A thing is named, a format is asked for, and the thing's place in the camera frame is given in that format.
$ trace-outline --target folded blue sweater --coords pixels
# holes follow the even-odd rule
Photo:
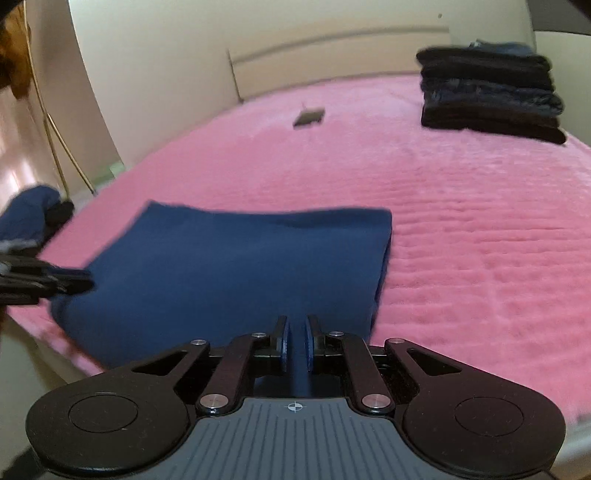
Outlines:
[[[196,338],[227,345],[287,315],[292,393],[305,396],[306,316],[368,337],[390,236],[387,210],[259,215],[151,203],[88,266],[96,288],[55,299],[51,312],[108,368]]]

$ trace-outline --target brown object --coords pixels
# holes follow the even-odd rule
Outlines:
[[[25,97],[33,73],[29,64],[27,35],[22,5],[12,10],[0,30],[0,89],[10,85],[17,99]]]

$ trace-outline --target stack of folded clothes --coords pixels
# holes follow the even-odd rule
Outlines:
[[[417,53],[423,66],[424,127],[469,128],[563,144],[550,62],[519,43],[482,41],[469,47],[431,47]]]

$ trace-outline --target gray ridged plate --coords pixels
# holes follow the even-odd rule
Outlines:
[[[43,480],[60,477],[45,474]],[[344,398],[247,398],[197,423],[187,441],[133,480],[456,480],[418,458],[386,419]],[[549,480],[539,473],[531,480]]]

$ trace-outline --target bed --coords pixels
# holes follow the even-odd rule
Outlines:
[[[387,207],[394,235],[371,343],[405,337],[542,392],[570,425],[557,473],[589,473],[591,149],[572,136],[557,146],[422,128],[414,55],[449,43],[441,19],[406,18],[230,46],[247,101],[121,175],[41,257],[85,265],[149,200],[249,212]],[[293,128],[316,108],[321,124]],[[9,313],[68,380],[102,370],[46,304]]]

